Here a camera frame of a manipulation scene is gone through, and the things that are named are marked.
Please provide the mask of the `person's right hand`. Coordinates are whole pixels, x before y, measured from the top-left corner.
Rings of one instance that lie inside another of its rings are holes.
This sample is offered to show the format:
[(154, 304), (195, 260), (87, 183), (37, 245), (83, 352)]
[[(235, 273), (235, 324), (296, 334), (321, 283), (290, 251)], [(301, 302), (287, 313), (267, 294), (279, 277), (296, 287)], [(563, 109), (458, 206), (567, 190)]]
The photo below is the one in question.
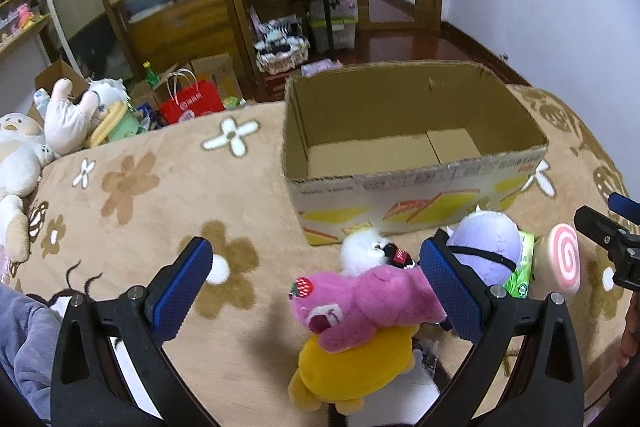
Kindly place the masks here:
[(616, 353), (616, 364), (619, 369), (626, 367), (630, 360), (638, 353), (639, 339), (636, 337), (638, 332), (638, 303), (632, 300), (626, 313), (626, 325), (622, 338), (620, 338), (620, 347)]

